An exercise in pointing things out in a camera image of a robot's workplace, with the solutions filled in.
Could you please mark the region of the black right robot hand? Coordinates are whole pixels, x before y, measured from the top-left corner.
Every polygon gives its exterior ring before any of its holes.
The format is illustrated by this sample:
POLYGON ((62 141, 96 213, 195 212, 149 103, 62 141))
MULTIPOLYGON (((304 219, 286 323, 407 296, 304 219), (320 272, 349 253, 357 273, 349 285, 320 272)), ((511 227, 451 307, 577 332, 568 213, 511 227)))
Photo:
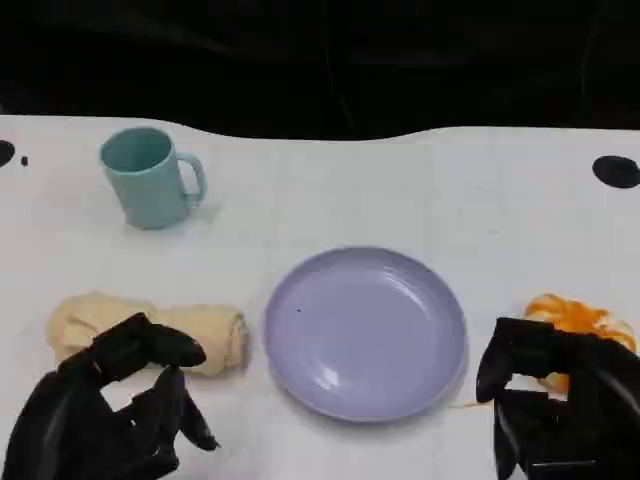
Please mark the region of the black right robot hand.
POLYGON ((639 358, 619 343, 542 322, 500 317, 482 356, 476 399, 494 410, 497 476, 636 479, 639 358), (566 399, 513 390, 516 374, 566 374, 566 399))

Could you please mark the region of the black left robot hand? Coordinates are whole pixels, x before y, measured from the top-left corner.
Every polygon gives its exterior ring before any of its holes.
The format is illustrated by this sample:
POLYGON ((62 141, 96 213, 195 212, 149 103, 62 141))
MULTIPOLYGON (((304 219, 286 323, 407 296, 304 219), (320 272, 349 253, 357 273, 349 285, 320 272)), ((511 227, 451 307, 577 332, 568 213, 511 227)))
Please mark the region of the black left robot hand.
POLYGON ((206 354, 189 335, 136 313, 47 373, 9 437, 5 479, 160 479, 179 466, 178 434, 203 451, 219 443, 191 398, 184 368, 206 354), (153 363, 153 386, 114 410, 102 394, 153 363))

